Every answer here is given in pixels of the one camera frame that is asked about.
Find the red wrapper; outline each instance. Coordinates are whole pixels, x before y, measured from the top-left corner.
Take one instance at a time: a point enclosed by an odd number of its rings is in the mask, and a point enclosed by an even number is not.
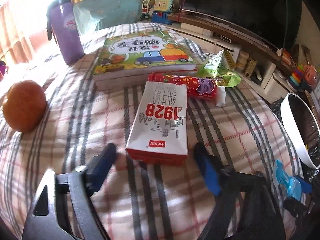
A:
[[[187,96],[202,99],[216,97],[217,85],[208,78],[184,77],[176,75],[150,74],[148,81],[187,85]]]

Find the black cable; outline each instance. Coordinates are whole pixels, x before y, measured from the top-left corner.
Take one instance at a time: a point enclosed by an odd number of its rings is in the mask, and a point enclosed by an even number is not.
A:
[[[286,7],[286,21],[285,21],[285,31],[284,31],[284,39],[283,39],[283,45],[282,45],[282,50],[281,50],[281,56],[280,56],[280,60],[279,63],[282,63],[282,56],[283,56],[283,52],[284,52],[284,45],[287,39],[287,32],[288,32],[288,22],[289,22],[289,18],[288,18],[288,12],[289,12],[289,4],[288,4],[288,0],[285,0],[285,7]]]

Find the cartoon truck illustration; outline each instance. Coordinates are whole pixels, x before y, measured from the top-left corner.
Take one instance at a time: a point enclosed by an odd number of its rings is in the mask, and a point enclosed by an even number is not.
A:
[[[181,49],[161,49],[160,51],[147,51],[143,53],[143,57],[139,57],[135,61],[135,65],[149,66],[153,62],[161,61],[180,61],[188,62],[192,59]]]

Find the television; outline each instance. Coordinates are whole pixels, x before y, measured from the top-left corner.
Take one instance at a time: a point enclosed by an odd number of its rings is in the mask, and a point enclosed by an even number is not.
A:
[[[290,50],[300,27],[301,0],[185,0],[182,10],[212,17],[212,20],[258,37],[267,45]]]

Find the purple pony illustration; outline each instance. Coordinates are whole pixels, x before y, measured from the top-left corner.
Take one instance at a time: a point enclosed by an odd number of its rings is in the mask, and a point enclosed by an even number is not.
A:
[[[214,84],[210,79],[207,78],[199,78],[198,80],[199,86],[196,89],[196,92],[199,95],[203,95],[207,93],[208,95],[211,95],[211,92],[213,91]]]

